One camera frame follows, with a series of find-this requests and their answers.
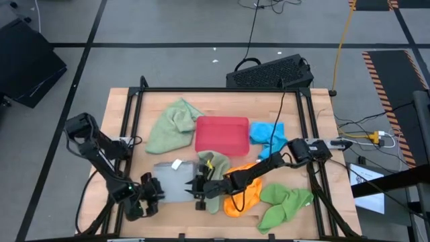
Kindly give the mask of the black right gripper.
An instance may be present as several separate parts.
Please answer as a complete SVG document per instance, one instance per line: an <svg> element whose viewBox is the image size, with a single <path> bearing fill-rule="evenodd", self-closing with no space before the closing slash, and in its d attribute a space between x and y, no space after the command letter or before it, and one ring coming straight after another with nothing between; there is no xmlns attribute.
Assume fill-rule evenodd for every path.
<svg viewBox="0 0 430 242"><path fill-rule="evenodd" d="M195 176L195 179L185 183L186 185L191 185L192 188L195 188L195 191L186 190L186 192L192 194L193 197L198 200L196 202L196 210L206 209L206 202L204 201L206 198L204 195L204 184L212 179L214 172L215 167L213 169L209 169L207 165L199 165L198 174Z"/></svg>

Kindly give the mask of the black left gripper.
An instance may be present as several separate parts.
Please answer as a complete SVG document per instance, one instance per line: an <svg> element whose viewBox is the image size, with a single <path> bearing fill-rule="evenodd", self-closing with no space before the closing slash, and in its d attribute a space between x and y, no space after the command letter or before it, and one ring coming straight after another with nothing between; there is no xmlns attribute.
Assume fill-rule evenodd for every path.
<svg viewBox="0 0 430 242"><path fill-rule="evenodd" d="M140 177L140 200L147 201L146 215L154 216L158 213L158 200L165 198L165 193L161 186L158 185L158 179L152 176L152 173L145 173Z"/></svg>

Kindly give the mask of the grey waffle microfiber towel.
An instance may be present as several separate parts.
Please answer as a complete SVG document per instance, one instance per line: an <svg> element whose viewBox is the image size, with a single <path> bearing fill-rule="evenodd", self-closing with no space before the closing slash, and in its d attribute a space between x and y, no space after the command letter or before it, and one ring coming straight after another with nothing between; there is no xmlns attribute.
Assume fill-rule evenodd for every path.
<svg viewBox="0 0 430 242"><path fill-rule="evenodd" d="M191 202L194 195L186 192L191 190L192 182L196 176L196 164L193 161L182 161L177 169L175 162L158 163L153 168L153 175L160 181L164 191L163 203Z"/></svg>

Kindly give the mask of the pale green teal-trimmed towel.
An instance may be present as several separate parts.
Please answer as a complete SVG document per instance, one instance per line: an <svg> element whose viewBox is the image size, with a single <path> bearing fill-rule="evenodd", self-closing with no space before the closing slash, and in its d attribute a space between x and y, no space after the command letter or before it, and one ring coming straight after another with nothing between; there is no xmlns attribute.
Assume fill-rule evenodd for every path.
<svg viewBox="0 0 430 242"><path fill-rule="evenodd" d="M211 164L215 168L214 174L212 176L212 180L221 180L222 176L231 168L230 159L216 151L200 151L198 152L198 157L201 163L206 164L207 158L213 155L211 159ZM217 196L215 198L206 198L206 210L210 214L216 214L220 209L221 197Z"/></svg>

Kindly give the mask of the orange microfiber towel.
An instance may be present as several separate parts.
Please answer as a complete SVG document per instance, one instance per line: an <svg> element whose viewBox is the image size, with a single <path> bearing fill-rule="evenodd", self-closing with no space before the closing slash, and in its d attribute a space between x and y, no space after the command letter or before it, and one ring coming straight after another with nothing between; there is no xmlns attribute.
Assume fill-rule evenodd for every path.
<svg viewBox="0 0 430 242"><path fill-rule="evenodd" d="M260 193L263 188L261 178L255 178L248 185L245 192L240 192L224 199L223 210L227 216L240 217L260 202Z"/></svg>

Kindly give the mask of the sage green microfiber towel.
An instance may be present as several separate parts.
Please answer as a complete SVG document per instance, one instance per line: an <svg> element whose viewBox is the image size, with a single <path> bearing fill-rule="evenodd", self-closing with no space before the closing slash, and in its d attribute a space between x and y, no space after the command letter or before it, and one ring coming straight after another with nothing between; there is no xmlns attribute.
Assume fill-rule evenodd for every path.
<svg viewBox="0 0 430 242"><path fill-rule="evenodd" d="M204 114L182 97L170 104L151 129L145 151L160 155L190 146L196 121Z"/></svg>

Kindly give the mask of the blue microfiber towel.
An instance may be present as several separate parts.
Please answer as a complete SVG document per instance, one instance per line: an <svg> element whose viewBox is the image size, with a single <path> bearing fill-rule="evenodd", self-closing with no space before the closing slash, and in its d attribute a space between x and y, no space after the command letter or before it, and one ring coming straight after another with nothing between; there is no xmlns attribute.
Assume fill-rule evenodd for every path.
<svg viewBox="0 0 430 242"><path fill-rule="evenodd" d="M268 158L273 152L282 150L288 141L285 136L283 122L277 123L276 128L274 128L274 123L252 122L249 137L252 145L263 146L258 154L260 160Z"/></svg>

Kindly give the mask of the bright green microfiber towel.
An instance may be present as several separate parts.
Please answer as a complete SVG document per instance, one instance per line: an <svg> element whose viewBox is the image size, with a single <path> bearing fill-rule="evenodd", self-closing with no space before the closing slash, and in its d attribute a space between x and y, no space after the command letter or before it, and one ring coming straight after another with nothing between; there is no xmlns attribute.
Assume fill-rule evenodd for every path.
<svg viewBox="0 0 430 242"><path fill-rule="evenodd" d="M313 203L314 195L307 189L290 189L281 184L269 184L260 193L260 201L270 207L257 225L261 234L268 233L272 228L292 220L297 212Z"/></svg>

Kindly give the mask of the red plastic tray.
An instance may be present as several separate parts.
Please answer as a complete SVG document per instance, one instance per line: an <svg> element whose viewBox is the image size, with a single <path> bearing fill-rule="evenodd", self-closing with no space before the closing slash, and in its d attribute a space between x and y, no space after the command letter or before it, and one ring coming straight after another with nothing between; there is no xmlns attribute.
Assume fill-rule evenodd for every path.
<svg viewBox="0 0 430 242"><path fill-rule="evenodd" d="M249 152L249 119L236 116L200 116L196 122L195 150L241 157Z"/></svg>

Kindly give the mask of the black perforated computer case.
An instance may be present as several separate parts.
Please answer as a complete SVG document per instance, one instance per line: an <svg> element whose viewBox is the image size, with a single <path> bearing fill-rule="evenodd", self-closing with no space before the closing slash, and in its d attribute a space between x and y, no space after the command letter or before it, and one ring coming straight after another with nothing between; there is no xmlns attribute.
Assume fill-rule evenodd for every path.
<svg viewBox="0 0 430 242"><path fill-rule="evenodd" d="M309 87L313 80L310 65L299 54L267 63L258 58L244 58L226 75L226 87L299 88Z"/></svg>

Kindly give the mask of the white paper sheet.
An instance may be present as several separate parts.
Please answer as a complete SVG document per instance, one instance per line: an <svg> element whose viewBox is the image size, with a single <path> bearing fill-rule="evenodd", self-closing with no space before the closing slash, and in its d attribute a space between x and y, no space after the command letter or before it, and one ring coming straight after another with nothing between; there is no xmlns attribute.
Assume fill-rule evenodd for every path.
<svg viewBox="0 0 430 242"><path fill-rule="evenodd" d="M351 186L384 176L381 173L377 173L355 164L351 164L349 166L349 170L349 181ZM385 214L385 199L382 193L355 198L355 205L373 212Z"/></svg>

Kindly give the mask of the black floor crate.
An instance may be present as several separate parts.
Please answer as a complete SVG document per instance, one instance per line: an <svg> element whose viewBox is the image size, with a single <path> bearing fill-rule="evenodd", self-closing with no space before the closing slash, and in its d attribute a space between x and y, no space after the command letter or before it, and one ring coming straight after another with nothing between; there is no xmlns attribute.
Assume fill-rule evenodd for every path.
<svg viewBox="0 0 430 242"><path fill-rule="evenodd" d="M52 45L25 22L0 28L0 95L35 108L66 71Z"/></svg>

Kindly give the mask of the black metal beam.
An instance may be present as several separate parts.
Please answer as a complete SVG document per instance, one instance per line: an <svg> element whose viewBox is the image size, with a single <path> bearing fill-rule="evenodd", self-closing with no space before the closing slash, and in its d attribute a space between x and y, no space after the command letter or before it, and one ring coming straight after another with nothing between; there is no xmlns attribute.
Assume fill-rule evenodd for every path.
<svg viewBox="0 0 430 242"><path fill-rule="evenodd" d="M430 165L421 165L378 179L365 181L353 185L351 190L353 197L358 198L400 188L407 188L417 184L430 184Z"/></svg>

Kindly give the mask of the hazard-striped black floor mat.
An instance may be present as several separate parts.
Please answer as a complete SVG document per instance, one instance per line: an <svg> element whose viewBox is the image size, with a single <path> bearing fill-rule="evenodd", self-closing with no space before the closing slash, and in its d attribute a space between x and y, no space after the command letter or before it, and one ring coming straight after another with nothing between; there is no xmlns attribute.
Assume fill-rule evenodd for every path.
<svg viewBox="0 0 430 242"><path fill-rule="evenodd" d="M354 11L393 11L399 8L397 0L348 0Z"/></svg>
<svg viewBox="0 0 430 242"><path fill-rule="evenodd" d="M406 50L362 52L365 65L380 103L395 135L407 165L427 163L427 154L413 105L413 92L426 91L427 86L412 56Z"/></svg>

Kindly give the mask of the black aluminium table frame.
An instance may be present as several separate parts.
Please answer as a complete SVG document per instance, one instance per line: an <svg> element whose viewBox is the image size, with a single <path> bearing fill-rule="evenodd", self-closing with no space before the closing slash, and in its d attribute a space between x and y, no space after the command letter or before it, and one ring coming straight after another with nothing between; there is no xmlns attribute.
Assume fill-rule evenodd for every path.
<svg viewBox="0 0 430 242"><path fill-rule="evenodd" d="M118 136L122 124L123 114L126 107L126 98L130 88L111 88L108 97L105 114L101 129L108 136ZM333 114L333 107L327 89L310 89L313 112L316 120L316 129L319 138L334 138L338 135L337 125ZM278 89L233 89L217 87L190 87L190 88L164 88L149 87L142 95L142 105L140 117L137 125L137 134L144 141L137 145L133 160L131 161L131 177L140 176L150 171L153 165L159 161L172 161L175 158L196 159L194 148L188 147L165 153L164 155L151 155L144 151L145 142L150 130L158 118L161 111L179 97L191 102L205 114L215 116L243 116L250 121L273 122L276 112L280 107L282 91ZM302 132L300 123L300 111L297 108L296 93L286 93L284 97L283 109L279 120L286 125L286 136L291 138L304 137L305 134L313 134L310 128L310 108L307 108L306 97L302 96L302 106L306 130ZM327 161L325 163L327 183L331 193L331 202L342 219L351 227L351 230L361 235L361 228L355 208L353 193L349 183L349 176L346 168L338 163ZM263 177L264 184L274 182L283 183L289 188L311 189L309 174L306 167L290 169L287 167L276 169ZM82 203L79 224L81 229L86 229L105 206L107 200L107 189L104 179L97 174L86 189L86 195ZM101 232L90 239L88 236L75 236L76 239L86 239L89 242L113 241L114 239L134 239L144 238L144 241L209 241L219 242L224 240L233 241L260 241L266 242L272 239L269 235L274 235L278 241L289 240L326 240L346 242L353 237L346 237L337 225L338 236L331 232L331 222L329 213L325 205L319 200L320 220L313 204L298 211L295 218L271 229L268 234L262 235L256 228L263 213L269 205L259 203L245 215L233 218L225 215L222 208L216 214L197 211L194 202L183 202L174 204L159 205L160 211L151 218L140 218L134 222L127 221L125 215L117 223L120 209L119 205L114 205L110 215L107 232Z"/></svg>

